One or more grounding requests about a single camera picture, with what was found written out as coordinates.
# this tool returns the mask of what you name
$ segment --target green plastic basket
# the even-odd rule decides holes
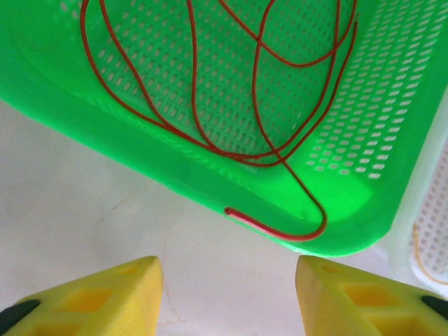
[[[352,1],[342,1],[341,35]],[[255,32],[267,2],[227,1]],[[217,1],[193,3],[199,48],[197,105],[207,134],[228,151],[268,151],[250,95],[256,42]],[[332,48],[336,3],[278,0],[264,42],[290,60],[316,59]],[[186,1],[108,0],[106,5],[156,106],[168,121],[200,139],[190,105],[192,41]],[[85,55],[80,8],[77,0],[0,2],[0,98],[223,215],[232,207],[291,234],[319,226],[319,211],[284,167],[253,168],[220,157],[115,102]],[[360,0],[357,13],[358,37],[335,103],[289,160],[329,217],[328,229],[318,239],[294,244],[277,240],[296,251],[346,255],[388,232],[447,85],[446,1]],[[109,38],[98,0],[90,0],[86,27],[109,85],[134,108],[153,116]],[[351,33],[339,49],[336,70],[350,38]],[[312,110],[329,64],[328,59],[292,69],[262,51],[260,110],[276,145]]]

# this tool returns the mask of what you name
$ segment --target white perforated basket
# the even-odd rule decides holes
[[[420,197],[421,206],[409,206]],[[448,88],[391,231],[376,246],[394,276],[448,297]]]

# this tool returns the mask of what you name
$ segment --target yellow wire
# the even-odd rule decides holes
[[[424,267],[421,258],[420,258],[420,251],[419,251],[419,233],[418,233],[418,228],[417,228],[417,224],[414,224],[414,229],[412,231],[412,234],[414,236],[414,252],[415,252],[415,258],[417,260],[417,264],[419,264],[420,270],[423,272],[423,274],[425,274],[431,281],[443,285],[443,286],[448,286],[448,282],[446,281],[442,281],[439,279],[436,279],[434,276],[432,276],[431,274],[428,273],[428,271],[426,270],[426,268]]]

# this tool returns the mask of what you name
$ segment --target red wire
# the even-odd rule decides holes
[[[236,20],[238,21],[238,23],[256,40],[257,37],[256,35],[232,12],[232,10],[228,7],[228,5],[222,1],[219,0],[221,5],[223,5],[224,9]],[[252,155],[246,155],[246,154],[237,154],[237,153],[233,153],[233,152],[227,152],[224,150],[221,150],[220,148],[218,148],[211,140],[210,138],[207,136],[207,134],[205,133],[204,128],[201,125],[199,116],[197,114],[197,108],[196,108],[196,77],[197,77],[197,37],[196,37],[196,31],[195,31],[195,16],[193,14],[193,4],[191,0],[187,0],[187,5],[188,5],[188,12],[189,12],[189,16],[190,16],[190,25],[191,25],[191,32],[192,32],[192,46],[193,46],[193,80],[192,80],[192,97],[191,97],[191,102],[192,102],[192,114],[193,117],[195,119],[195,124],[196,127],[199,130],[199,133],[201,134],[202,138],[210,145],[210,147],[215,148],[217,151],[219,151],[219,153],[221,155],[226,155],[226,156],[230,156],[233,158],[243,158],[245,159],[244,161],[240,161],[243,163],[247,163],[247,162],[251,162],[251,161],[247,161],[247,159],[260,159],[260,158],[265,158],[267,156],[270,156],[272,154],[274,154],[274,151],[271,150],[269,152],[266,153],[260,153],[260,154],[252,154]],[[340,0],[338,0],[337,3],[338,7],[339,7],[339,11],[340,11]],[[301,133],[301,131],[308,125],[309,121],[315,116],[316,112],[320,109],[321,105],[322,105],[322,101],[327,93],[328,90],[328,86],[330,84],[330,79],[333,73],[333,69],[334,69],[334,65],[335,65],[335,59],[336,59],[336,52],[337,49],[341,46],[341,44],[344,42],[345,38],[347,37],[350,27],[353,24],[354,18],[355,18],[355,12],[356,12],[356,5],[357,5],[357,0],[353,1],[353,8],[351,11],[351,15],[350,15],[350,20],[349,23],[347,25],[347,28],[344,32],[344,35],[342,36],[341,40],[338,42],[337,41],[337,34],[336,34],[336,41],[335,41],[335,45],[333,46],[333,49],[328,52],[327,54],[325,54],[324,56],[316,59],[313,62],[309,62],[309,63],[304,63],[304,64],[295,64],[295,66],[293,67],[300,67],[300,68],[305,68],[305,67],[310,67],[312,65],[318,64],[319,62],[322,62],[323,60],[326,60],[330,55],[332,56],[331,59],[331,63],[330,63],[330,67],[328,69],[328,74],[325,80],[325,84],[323,86],[322,92],[321,92],[321,96],[319,97],[317,104],[315,105],[315,107],[313,108],[313,111],[309,114],[309,116],[307,117],[307,119],[301,124],[301,126],[299,126],[295,132],[293,133],[293,135],[283,144],[281,145],[278,149],[279,151],[282,151],[283,149],[285,149],[287,146],[289,146],[294,140],[295,138]],[[338,29],[339,27],[339,20],[336,21],[336,27],[335,29]],[[291,65],[291,63],[289,61],[286,61],[284,58],[282,58],[281,56],[278,56],[278,54],[276,54],[272,49],[270,49],[269,47],[267,47],[264,43],[262,43],[262,46],[265,47],[266,50],[268,50],[273,56],[275,56],[278,60],[280,60],[281,62],[283,62],[284,64],[287,65]],[[304,140],[306,140],[307,136],[302,139],[300,141],[300,144],[303,143]],[[292,151],[288,154],[288,157],[290,157],[292,154],[294,154],[294,152],[298,149],[299,146],[296,146],[292,149]],[[271,164],[259,164],[256,165],[257,167],[271,167],[272,165],[277,165],[279,164],[280,161],[276,161],[273,162]]]
[[[154,112],[154,114],[161,120],[157,121],[154,120],[152,118],[149,118],[148,116],[138,112],[137,110],[135,110],[134,108],[132,108],[129,104],[127,104],[125,101],[123,101],[121,98],[119,98],[113,91],[112,89],[109,87],[109,85],[107,84],[107,82],[103,79],[101,72],[98,70],[98,67],[95,63],[95,60],[92,56],[92,52],[88,43],[88,38],[87,38],[87,32],[86,32],[86,28],[85,28],[85,17],[86,17],[86,13],[87,13],[87,8],[88,8],[88,4],[89,4],[90,0],[83,0],[82,6],[81,6],[81,12],[80,12],[80,30],[81,30],[81,37],[83,40],[83,45],[85,48],[85,52],[87,55],[87,58],[89,60],[90,65],[92,66],[92,69],[95,73],[95,75],[98,77],[100,83],[103,85],[103,87],[105,88],[105,90],[112,96],[112,98],[114,98],[121,106],[125,107],[128,111],[130,111],[131,113],[133,113],[134,115],[138,116],[139,118],[142,118],[145,121],[148,121],[154,125],[157,125],[158,127],[161,127],[164,130],[167,130],[168,132],[171,132],[187,141],[190,141],[200,147],[203,147],[204,149],[207,149],[208,151],[211,151],[212,153],[216,153],[222,156],[225,156],[227,158],[236,160],[238,162],[244,163],[245,165],[251,165],[251,166],[255,166],[255,167],[272,167],[274,165],[278,165],[278,164],[283,164],[285,168],[287,168],[287,170],[291,173],[291,175],[293,176],[293,178],[297,181],[297,183],[301,186],[301,188],[305,191],[305,193],[310,197],[310,199],[313,201],[313,203],[319,208],[321,214],[322,214],[322,222],[321,225],[319,226],[319,228],[315,231],[312,232],[310,234],[305,234],[305,235],[293,235],[293,234],[286,234],[284,232],[280,232],[278,230],[275,230],[271,227],[268,227],[260,222],[258,222],[257,220],[235,210],[232,208],[226,208],[225,209],[225,213],[231,217],[234,218],[238,218],[241,221],[244,221],[246,223],[248,223],[249,225],[257,228],[258,230],[265,232],[269,235],[273,235],[275,237],[278,237],[280,239],[285,239],[288,241],[292,241],[292,242],[304,242],[304,241],[308,241],[311,239],[315,239],[317,238],[319,235],[322,234],[322,232],[325,230],[327,223],[328,223],[328,217],[327,214],[325,212],[325,209],[323,208],[323,206],[321,205],[321,203],[315,198],[315,196],[313,196],[311,194],[311,192],[308,190],[308,188],[306,187],[306,185],[302,182],[302,180],[299,178],[299,176],[294,172],[294,170],[291,168],[291,166],[289,166],[289,164],[286,162],[286,159],[289,158],[299,147],[301,144],[303,144],[303,142],[306,140],[306,138],[319,126],[319,124],[321,123],[321,121],[325,118],[325,116],[327,115],[333,100],[335,98],[335,93],[337,91],[337,88],[340,84],[341,78],[342,78],[342,74],[344,73],[344,69],[347,65],[348,59],[350,57],[351,51],[353,50],[353,46],[354,46],[354,40],[356,37],[356,32],[357,32],[357,28],[358,28],[358,23],[355,22],[354,28],[353,28],[353,36],[351,39],[351,45],[349,48],[349,51],[345,57],[344,63],[341,67],[341,70],[339,72],[339,75],[337,77],[336,80],[336,84],[335,87],[332,91],[332,96],[330,98],[330,101],[328,103],[328,105],[325,108],[325,111],[323,112],[322,116],[315,122],[315,124],[311,127],[311,129],[304,135],[304,137],[294,146],[294,148],[284,157],[282,157],[282,155],[280,154],[280,151],[282,149],[284,149],[285,147],[287,147],[289,144],[292,143],[292,141],[294,140],[294,138],[303,130],[303,128],[305,127],[305,125],[312,119],[312,117],[314,116],[314,114],[317,112],[317,110],[319,109],[323,98],[326,95],[326,91],[328,89],[329,86],[329,82],[330,82],[330,78],[331,78],[331,74],[333,72],[333,68],[334,68],[334,63],[335,63],[335,55],[337,52],[337,49],[340,47],[340,45],[344,42],[345,38],[348,35],[348,32],[350,30],[350,27],[354,21],[354,13],[356,11],[356,0],[353,1],[353,8],[352,8],[352,12],[351,12],[351,17],[350,17],[350,21],[349,24],[347,25],[346,31],[344,33],[344,35],[342,36],[341,40],[337,40],[338,38],[338,33],[339,33],[339,21],[340,21],[340,0],[338,0],[337,2],[337,19],[336,19],[336,24],[335,24],[335,42],[334,42],[334,46],[333,49],[328,52],[327,54],[325,54],[324,56],[310,62],[310,63],[304,63],[304,64],[299,64],[299,63],[292,63],[289,62],[287,60],[285,60],[283,57],[277,55],[272,49],[270,49],[269,47],[267,47],[262,39],[263,39],[263,33],[265,30],[265,25],[266,25],[266,20],[267,20],[267,16],[272,8],[272,5],[274,4],[274,2],[276,0],[271,0],[269,2],[269,4],[266,7],[266,10],[263,14],[263,19],[262,22],[260,24],[260,32],[258,34],[258,36],[256,36],[233,12],[232,10],[228,7],[228,5],[222,1],[219,0],[221,5],[223,5],[224,9],[244,28],[244,30],[246,30],[253,38],[256,39],[257,41],[257,48],[255,51],[255,59],[254,59],[254,66],[253,66],[253,82],[252,82],[252,96],[253,96],[253,105],[254,105],[254,110],[255,110],[255,119],[257,120],[258,126],[260,128],[260,131],[263,135],[263,137],[265,138],[266,142],[269,144],[269,147],[272,149],[270,152],[266,152],[266,153],[261,153],[261,154],[256,154],[256,155],[244,155],[244,154],[239,154],[239,153],[233,153],[233,152],[227,152],[224,150],[221,150],[219,148],[217,148],[211,141],[210,139],[207,137],[207,135],[205,134],[205,131],[202,128],[202,125],[200,123],[199,117],[197,115],[197,107],[196,107],[196,91],[197,91],[197,35],[196,35],[196,28],[195,28],[195,18],[194,18],[194,10],[193,10],[193,3],[192,0],[187,0],[187,5],[188,5],[188,12],[189,12],[189,16],[190,16],[190,25],[191,25],[191,32],[192,32],[192,47],[193,47],[193,65],[192,65],[192,112],[193,112],[193,116],[197,125],[197,128],[199,130],[199,132],[201,133],[203,139],[207,142],[207,144],[202,143],[201,141],[198,141],[194,138],[192,138],[191,136],[189,136],[188,134],[186,134],[185,132],[182,132],[181,130],[179,130],[178,128],[176,128],[175,126],[173,126],[171,123],[169,123],[157,110],[157,108],[155,107],[150,95],[148,94],[148,91],[145,88],[144,82],[142,80],[142,78],[140,77],[137,69],[135,68],[135,66],[133,65],[133,63],[131,62],[130,58],[127,56],[127,53],[125,52],[124,48],[121,46],[121,43],[119,42],[112,24],[109,20],[109,16],[107,13],[107,9],[106,9],[106,4],[105,4],[105,0],[99,0],[100,3],[100,7],[101,7],[101,13],[103,15],[103,19],[104,22],[106,24],[106,28],[108,29],[109,34],[111,35],[111,38],[116,46],[116,48],[118,49],[119,53],[122,55],[123,59],[125,60],[126,64],[128,65],[129,69],[131,70],[133,76],[136,78],[136,81],[141,89],[141,91],[143,92],[143,96],[145,98],[145,100],[147,101],[148,105],[150,106],[151,110]],[[263,123],[262,120],[260,118],[260,113],[259,113],[259,109],[258,109],[258,102],[257,102],[257,98],[256,98],[256,78],[257,78],[257,73],[258,73],[258,63],[259,63],[259,59],[260,59],[260,50],[261,48],[266,49],[269,53],[271,53],[274,57],[276,57],[278,60],[280,60],[281,62],[290,65],[292,67],[296,67],[296,68],[301,68],[301,67],[310,67],[311,65],[315,65],[319,62],[322,62],[323,60],[325,60],[326,58],[328,58],[329,56],[332,56],[332,60],[330,63],[330,68],[328,71],[328,75],[327,75],[327,79],[325,81],[325,85],[324,85],[324,89],[321,93],[321,96],[318,100],[318,103],[316,105],[316,107],[313,109],[313,111],[310,113],[309,117],[305,120],[305,123],[302,124],[298,130],[296,130],[296,132],[294,133],[294,135],[287,140],[287,142],[280,146],[279,148],[276,148],[274,146],[274,144],[270,141],[270,138],[268,137],[264,127],[263,127]],[[252,162],[252,161],[247,161],[248,159],[257,159],[257,158],[263,158],[266,157],[268,155],[271,154],[275,154],[278,157],[278,161],[276,162],[272,162],[269,164],[261,164],[258,162]]]
[[[230,7],[224,2],[224,0],[218,0],[218,1],[221,4],[221,6],[227,11],[227,13],[229,13],[229,15],[236,22],[238,22],[238,24],[241,26],[241,28],[243,28],[252,37],[252,39],[254,39],[254,40],[258,39],[258,37],[255,35],[255,33],[253,31],[251,31],[244,24],[244,22],[235,14],[235,12],[232,9],[230,9]],[[350,21],[349,21],[349,24],[347,25],[347,28],[345,29],[344,34],[342,35],[342,38],[339,41],[336,42],[336,45],[329,52],[327,52],[324,56],[321,56],[318,59],[315,59],[314,61],[311,61],[311,62],[308,62],[308,63],[294,63],[294,62],[290,62],[287,59],[285,59],[284,57],[282,57],[279,54],[277,54],[276,52],[274,52],[270,47],[268,47],[262,41],[261,41],[261,45],[262,45],[262,47],[264,49],[266,49],[267,52],[269,52],[269,54],[271,54],[272,56],[277,58],[280,62],[282,62],[282,63],[284,63],[286,65],[289,65],[290,67],[293,67],[293,68],[307,68],[307,67],[311,67],[313,65],[316,65],[316,64],[326,60],[327,58],[329,58],[329,56],[334,55],[336,53],[337,49],[343,44],[343,42],[345,41],[346,37],[349,35],[351,24],[353,23],[354,18],[355,18],[355,12],[356,12],[357,3],[358,3],[358,0],[353,0],[353,7],[351,9]]]

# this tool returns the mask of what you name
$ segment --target white floor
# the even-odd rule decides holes
[[[304,334],[298,254],[0,102],[0,310],[147,255],[164,270],[158,336]],[[339,261],[390,276],[372,249]]]

